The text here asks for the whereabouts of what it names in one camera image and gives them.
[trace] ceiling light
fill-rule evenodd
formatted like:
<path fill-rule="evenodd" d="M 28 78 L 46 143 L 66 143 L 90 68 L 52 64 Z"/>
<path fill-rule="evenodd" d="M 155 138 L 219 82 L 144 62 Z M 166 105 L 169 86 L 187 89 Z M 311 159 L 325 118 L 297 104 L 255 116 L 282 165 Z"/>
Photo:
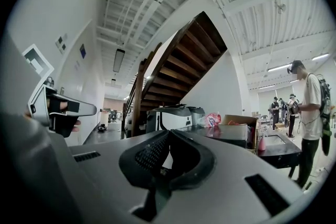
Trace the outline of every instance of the ceiling light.
<path fill-rule="evenodd" d="M 121 67 L 122 59 L 124 58 L 125 51 L 117 49 L 115 53 L 114 63 L 113 63 L 113 72 L 119 72 Z"/>
<path fill-rule="evenodd" d="M 271 85 L 271 86 L 265 86 L 265 87 L 260 87 L 259 90 L 261 89 L 266 89 L 266 88 L 270 88 L 270 87 L 274 87 L 275 85 Z"/>
<path fill-rule="evenodd" d="M 317 60 L 317 59 L 327 57 L 328 55 L 329 55 L 329 54 L 322 54 L 322 55 L 320 55 L 320 56 L 316 56 L 316 57 L 314 57 L 312 60 L 315 61 L 315 60 Z"/>
<path fill-rule="evenodd" d="M 292 63 L 287 63 L 287 64 L 285 64 L 285 65 L 283 65 L 283 66 L 273 67 L 273 68 L 268 69 L 267 71 L 268 71 L 268 72 L 272 72 L 272 71 L 275 71 L 275 70 L 279 70 L 279 69 L 282 69 L 282 68 L 286 68 L 286 67 L 289 67 L 291 64 L 292 64 Z"/>

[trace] cardboard box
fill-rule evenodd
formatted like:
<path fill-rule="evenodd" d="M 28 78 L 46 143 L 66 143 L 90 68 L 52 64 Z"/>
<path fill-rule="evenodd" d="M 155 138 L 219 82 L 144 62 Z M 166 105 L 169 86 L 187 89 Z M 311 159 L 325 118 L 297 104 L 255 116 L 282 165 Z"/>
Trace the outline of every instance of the cardboard box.
<path fill-rule="evenodd" d="M 251 151 L 252 153 L 255 154 L 256 152 L 256 145 L 257 145 L 257 136 L 258 136 L 258 126 L 260 124 L 258 124 L 258 119 L 254 118 L 254 117 L 247 117 L 247 116 L 238 116 L 238 115 L 225 115 L 221 121 L 221 125 L 228 125 L 230 121 L 233 121 L 235 123 L 238 124 L 246 124 L 248 126 L 252 126 L 255 128 L 255 135 L 253 137 L 253 141 L 252 141 L 252 149 L 250 149 L 249 151 Z"/>

